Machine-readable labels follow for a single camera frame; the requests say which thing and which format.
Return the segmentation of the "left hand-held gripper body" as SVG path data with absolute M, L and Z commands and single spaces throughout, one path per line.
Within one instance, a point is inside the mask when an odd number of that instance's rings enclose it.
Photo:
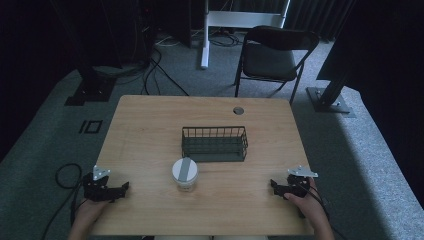
M 112 201 L 112 192 L 107 187 L 111 171 L 95 165 L 83 179 L 84 197 L 94 202 Z

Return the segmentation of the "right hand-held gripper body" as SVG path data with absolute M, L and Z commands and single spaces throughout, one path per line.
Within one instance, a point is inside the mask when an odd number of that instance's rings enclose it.
M 305 197 L 310 189 L 310 179 L 317 178 L 318 174 L 308 167 L 299 165 L 287 170 L 289 192 L 297 197 Z

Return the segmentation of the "person's left hand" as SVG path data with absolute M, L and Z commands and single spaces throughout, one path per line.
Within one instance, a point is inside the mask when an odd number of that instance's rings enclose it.
M 77 232 L 88 231 L 108 204 L 108 201 L 95 202 L 85 199 L 76 211 L 72 230 Z

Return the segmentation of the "person's right hand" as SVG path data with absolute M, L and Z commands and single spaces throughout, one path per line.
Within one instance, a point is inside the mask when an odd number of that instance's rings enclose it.
M 311 194 L 305 197 L 297 197 L 291 193 L 286 193 L 287 200 L 295 204 L 309 220 L 314 230 L 323 230 L 329 226 L 327 215 L 318 199 L 318 191 L 313 178 L 310 179 Z

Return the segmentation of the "clear jar with white lid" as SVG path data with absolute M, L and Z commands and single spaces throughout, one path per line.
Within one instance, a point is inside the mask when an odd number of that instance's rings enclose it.
M 192 191 L 198 178 L 196 162 L 189 157 L 177 160 L 172 166 L 172 176 L 180 190 Z

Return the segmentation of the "black folding chair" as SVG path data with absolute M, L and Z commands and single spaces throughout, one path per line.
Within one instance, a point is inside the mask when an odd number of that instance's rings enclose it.
M 239 94 L 242 79 L 280 83 L 294 81 L 289 103 L 292 104 L 303 74 L 305 61 L 319 44 L 311 31 L 256 26 L 244 37 L 233 85 Z

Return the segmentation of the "dark curtain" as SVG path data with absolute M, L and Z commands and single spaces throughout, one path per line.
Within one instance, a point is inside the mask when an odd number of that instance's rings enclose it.
M 335 40 L 356 0 L 290 0 L 284 27 Z

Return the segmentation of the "metal stand with base plate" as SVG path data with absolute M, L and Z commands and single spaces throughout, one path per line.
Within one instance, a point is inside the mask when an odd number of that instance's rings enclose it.
M 322 113 L 339 113 L 344 118 L 355 118 L 356 115 L 351 107 L 349 107 L 341 91 L 347 82 L 349 70 L 345 71 L 336 80 L 332 80 L 326 88 L 307 87 L 306 92 L 316 112 Z

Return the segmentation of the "black stand with base plate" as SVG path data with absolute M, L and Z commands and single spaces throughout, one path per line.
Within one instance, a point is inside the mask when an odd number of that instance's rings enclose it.
M 93 67 L 78 68 L 81 83 L 65 106 L 83 106 L 86 102 L 108 102 L 114 89 L 116 78 L 98 74 Z

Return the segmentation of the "white desk frame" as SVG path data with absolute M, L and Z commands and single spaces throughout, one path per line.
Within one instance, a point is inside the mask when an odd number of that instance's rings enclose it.
M 259 25 L 283 28 L 287 18 L 291 0 L 284 0 L 280 13 L 256 13 L 256 12 L 234 12 L 234 11 L 211 11 L 209 0 L 205 0 L 203 49 L 200 66 L 207 69 L 209 66 L 209 28 L 253 28 Z

